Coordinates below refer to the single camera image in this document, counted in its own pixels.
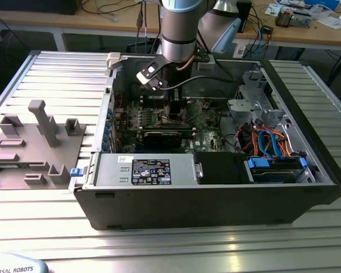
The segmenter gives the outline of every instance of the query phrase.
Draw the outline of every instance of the black plastic side panel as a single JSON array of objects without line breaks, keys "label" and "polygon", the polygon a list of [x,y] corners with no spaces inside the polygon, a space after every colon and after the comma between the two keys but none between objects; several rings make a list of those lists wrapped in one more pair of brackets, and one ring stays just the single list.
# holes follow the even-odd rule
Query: black plastic side panel
[{"label": "black plastic side panel", "polygon": [[294,120],[298,124],[298,127],[301,129],[309,145],[311,145],[313,151],[315,152],[319,161],[323,165],[330,179],[335,184],[338,185],[337,186],[338,191],[336,195],[330,196],[326,200],[326,203],[331,203],[335,201],[338,197],[341,196],[341,169],[340,167],[337,165],[336,161],[331,156],[325,144],[323,144],[322,140],[319,138],[313,126],[309,123],[303,111],[298,106],[298,103],[294,100],[293,96],[288,91],[283,81],[280,79],[278,73],[275,71],[272,64],[269,61],[264,60],[263,67],[265,68],[265,71],[267,72],[274,86],[278,90],[278,93],[281,96],[283,102],[286,104],[286,107],[291,112]]},{"label": "black plastic side panel", "polygon": [[288,224],[336,187],[77,191],[97,230]]}]

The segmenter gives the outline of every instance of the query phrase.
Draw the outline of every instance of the motherboard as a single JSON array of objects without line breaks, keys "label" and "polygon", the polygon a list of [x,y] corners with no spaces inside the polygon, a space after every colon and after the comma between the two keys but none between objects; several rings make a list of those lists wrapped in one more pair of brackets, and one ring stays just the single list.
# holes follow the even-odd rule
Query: motherboard
[{"label": "motherboard", "polygon": [[219,132],[221,108],[212,100],[187,100],[180,114],[170,118],[170,108],[159,102],[144,107],[131,102],[117,109],[118,152],[218,152],[226,151]]}]

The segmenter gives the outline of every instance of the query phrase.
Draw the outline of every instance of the black box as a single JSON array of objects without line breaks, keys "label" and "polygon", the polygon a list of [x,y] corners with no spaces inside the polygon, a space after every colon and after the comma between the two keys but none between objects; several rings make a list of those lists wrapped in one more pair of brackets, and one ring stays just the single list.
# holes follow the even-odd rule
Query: black box
[{"label": "black box", "polygon": [[0,0],[0,10],[74,15],[82,0]]},{"label": "black box", "polygon": [[250,0],[238,0],[236,3],[236,6],[238,7],[239,10],[239,18],[241,19],[238,33],[244,32],[246,21],[250,13],[251,5],[252,3]]}]

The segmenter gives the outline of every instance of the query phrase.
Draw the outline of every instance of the blue latch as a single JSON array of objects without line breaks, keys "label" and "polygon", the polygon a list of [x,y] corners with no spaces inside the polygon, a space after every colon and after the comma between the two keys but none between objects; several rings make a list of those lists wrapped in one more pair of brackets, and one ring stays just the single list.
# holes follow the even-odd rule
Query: blue latch
[{"label": "blue latch", "polygon": [[71,177],[81,177],[84,175],[84,169],[72,168],[72,169],[70,169],[69,175]]},{"label": "blue latch", "polygon": [[307,168],[307,161],[306,161],[306,159],[300,158],[300,162],[301,162],[301,165],[302,165],[303,169]]},{"label": "blue latch", "polygon": [[250,158],[248,160],[248,165],[250,169],[253,168],[269,168],[269,162],[267,158]]}]

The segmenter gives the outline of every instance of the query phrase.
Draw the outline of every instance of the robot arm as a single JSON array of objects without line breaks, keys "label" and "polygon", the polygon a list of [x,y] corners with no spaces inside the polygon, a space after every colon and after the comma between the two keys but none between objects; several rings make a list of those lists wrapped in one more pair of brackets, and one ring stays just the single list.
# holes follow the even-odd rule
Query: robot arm
[{"label": "robot arm", "polygon": [[231,10],[235,16],[230,16],[233,2],[236,8],[236,0],[163,0],[161,55],[136,75],[139,81],[156,90],[165,83],[174,86],[188,78],[192,70],[189,64],[193,59],[202,59],[194,57],[199,29],[211,51],[226,53],[224,49],[230,45],[240,24],[237,8]]},{"label": "robot arm", "polygon": [[162,55],[136,75],[143,85],[156,90],[163,84],[158,75],[163,67],[182,66],[194,55],[199,19],[214,5],[215,0],[163,0]]}]

